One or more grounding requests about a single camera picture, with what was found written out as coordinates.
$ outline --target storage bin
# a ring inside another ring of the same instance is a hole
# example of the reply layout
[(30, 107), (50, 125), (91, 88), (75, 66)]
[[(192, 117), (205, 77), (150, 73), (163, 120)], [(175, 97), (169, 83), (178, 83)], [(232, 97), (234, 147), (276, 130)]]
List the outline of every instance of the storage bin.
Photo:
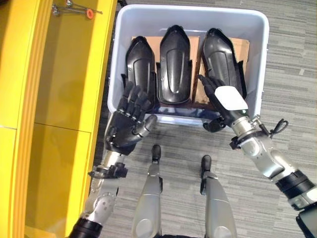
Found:
[[(121, 74), (125, 72), (125, 55), (133, 36), (163, 36), (168, 27), (181, 25), (188, 36), (199, 36), (200, 47), (210, 28), (220, 28), (232, 38), (250, 42), (245, 73), (246, 102), (250, 116), (260, 113), (269, 25), (258, 11), (213, 7), (128, 5), (118, 14), (113, 45), (108, 94), (108, 108), (114, 112), (123, 92)], [(201, 125), (203, 119), (158, 115), (163, 123)]]

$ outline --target yellow shelf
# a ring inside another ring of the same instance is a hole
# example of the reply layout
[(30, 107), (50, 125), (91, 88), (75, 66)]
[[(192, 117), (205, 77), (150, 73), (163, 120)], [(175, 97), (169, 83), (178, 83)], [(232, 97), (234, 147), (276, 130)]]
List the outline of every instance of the yellow shelf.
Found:
[(4, 238), (68, 235), (89, 190), (116, 0), (75, 0), (93, 20), (52, 3), (0, 5)]

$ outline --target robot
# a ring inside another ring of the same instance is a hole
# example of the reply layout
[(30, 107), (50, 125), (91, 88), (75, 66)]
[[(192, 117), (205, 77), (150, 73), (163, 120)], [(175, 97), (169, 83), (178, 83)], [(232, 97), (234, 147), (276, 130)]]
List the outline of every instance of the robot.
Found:
[[(317, 186), (297, 166), (285, 158), (272, 143), (272, 136), (283, 129), (268, 131), (260, 116), (249, 118), (248, 106), (235, 87), (224, 85), (216, 78), (199, 75), (206, 95), (220, 116), (204, 128), (216, 132), (228, 126), (235, 137), (230, 146), (241, 149), (259, 169), (288, 198), (297, 211), (297, 224), (307, 238), (317, 238)], [(118, 193), (120, 178), (127, 175), (124, 159), (136, 143), (153, 129), (157, 117), (145, 113), (150, 106), (147, 95), (139, 87), (128, 83), (107, 124), (104, 153), (100, 165), (89, 175), (92, 177), (85, 210), (74, 225), (70, 238), (98, 238), (110, 217)], [(132, 238), (189, 238), (161, 234), (160, 193), (163, 180), (159, 175), (160, 146), (152, 148), (152, 164), (139, 198), (132, 226)], [(206, 195), (205, 238), (237, 238), (235, 223), (227, 196), (217, 178), (210, 172), (211, 158), (205, 155), (201, 163), (201, 189)]]

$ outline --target orange object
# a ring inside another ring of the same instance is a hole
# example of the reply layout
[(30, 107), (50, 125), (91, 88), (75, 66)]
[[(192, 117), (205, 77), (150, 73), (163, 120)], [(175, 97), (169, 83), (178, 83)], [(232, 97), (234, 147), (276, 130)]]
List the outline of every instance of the orange object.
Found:
[(93, 19), (94, 18), (94, 12), (90, 9), (90, 8), (88, 8), (87, 10), (86, 10), (86, 16), (88, 17), (88, 19)]

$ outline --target white tag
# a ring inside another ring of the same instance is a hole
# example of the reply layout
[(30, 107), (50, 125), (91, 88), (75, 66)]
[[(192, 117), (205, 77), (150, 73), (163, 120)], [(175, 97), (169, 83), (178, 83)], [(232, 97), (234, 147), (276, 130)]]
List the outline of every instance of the white tag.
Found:
[(214, 94), (228, 111), (248, 109), (247, 103), (233, 86), (217, 87)]

